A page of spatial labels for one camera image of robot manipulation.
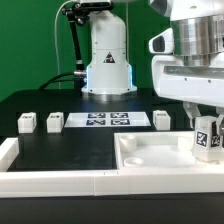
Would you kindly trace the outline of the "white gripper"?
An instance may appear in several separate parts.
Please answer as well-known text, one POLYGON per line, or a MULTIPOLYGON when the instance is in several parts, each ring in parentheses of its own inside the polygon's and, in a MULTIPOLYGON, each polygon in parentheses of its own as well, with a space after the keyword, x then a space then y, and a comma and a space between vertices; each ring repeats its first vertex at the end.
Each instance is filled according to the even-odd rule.
POLYGON ((158 96, 185 101, 190 127, 201 116, 197 104, 216 107, 217 134, 224 134, 224 54, 215 55, 208 67, 187 67, 180 57, 156 55, 152 59, 153 86, 158 96))

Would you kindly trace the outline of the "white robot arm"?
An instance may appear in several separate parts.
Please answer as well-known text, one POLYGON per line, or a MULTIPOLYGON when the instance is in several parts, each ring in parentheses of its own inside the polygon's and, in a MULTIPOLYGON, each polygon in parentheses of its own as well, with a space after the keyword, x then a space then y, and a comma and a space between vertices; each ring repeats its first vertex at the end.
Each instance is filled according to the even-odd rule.
MULTIPOLYGON (((71 0, 63 14, 77 24, 91 22, 92 60, 84 70, 85 96, 106 98, 134 92, 126 59, 124 22, 111 13, 118 0, 71 0)), ((224 0, 148 0, 170 28, 153 37, 149 51, 153 86, 160 97, 180 100, 191 119, 200 104, 214 106, 224 132, 224 0)))

